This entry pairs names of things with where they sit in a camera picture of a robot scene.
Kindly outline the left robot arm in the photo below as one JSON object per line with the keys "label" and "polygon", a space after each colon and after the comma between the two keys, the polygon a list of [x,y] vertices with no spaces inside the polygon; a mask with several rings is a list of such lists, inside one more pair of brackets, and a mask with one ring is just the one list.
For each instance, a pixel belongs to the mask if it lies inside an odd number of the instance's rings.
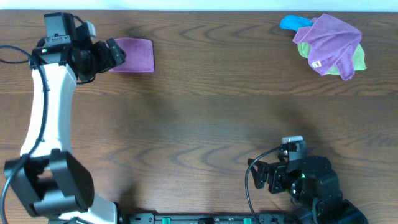
{"label": "left robot arm", "polygon": [[26,212],[51,222],[117,223],[115,203],[95,193],[90,172],[74,157],[70,140],[72,98],[79,84],[125,61],[114,39],[92,43],[52,37],[27,56],[34,81],[32,112],[18,159],[4,166]]}

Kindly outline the pink microfiber cloth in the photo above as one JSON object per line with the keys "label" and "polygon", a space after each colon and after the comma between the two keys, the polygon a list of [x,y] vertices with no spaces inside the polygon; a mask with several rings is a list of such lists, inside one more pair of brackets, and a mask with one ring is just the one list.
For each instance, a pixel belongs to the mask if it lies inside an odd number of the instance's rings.
{"label": "pink microfiber cloth", "polygon": [[110,69],[110,72],[155,72],[154,48],[151,40],[125,37],[118,38],[115,41],[126,53],[126,58],[124,63]]}

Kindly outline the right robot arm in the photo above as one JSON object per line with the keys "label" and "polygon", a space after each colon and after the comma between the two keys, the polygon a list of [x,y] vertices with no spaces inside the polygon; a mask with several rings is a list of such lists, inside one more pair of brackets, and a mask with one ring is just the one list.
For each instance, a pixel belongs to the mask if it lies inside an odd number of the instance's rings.
{"label": "right robot arm", "polygon": [[257,189],[268,185],[271,194],[287,192],[301,211],[295,217],[301,223],[368,222],[364,214],[343,198],[339,178],[326,157],[307,156],[267,163],[248,159],[248,168]]}

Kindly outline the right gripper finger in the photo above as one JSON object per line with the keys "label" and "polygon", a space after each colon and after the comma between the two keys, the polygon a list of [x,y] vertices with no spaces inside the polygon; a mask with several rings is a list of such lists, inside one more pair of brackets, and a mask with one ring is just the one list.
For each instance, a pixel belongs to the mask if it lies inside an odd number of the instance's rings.
{"label": "right gripper finger", "polygon": [[258,169],[251,168],[251,173],[254,180],[255,188],[263,189],[268,178],[268,170],[266,168],[260,167]]}
{"label": "right gripper finger", "polygon": [[255,159],[248,159],[248,169],[249,170],[269,170],[269,163],[263,161],[255,161]]}

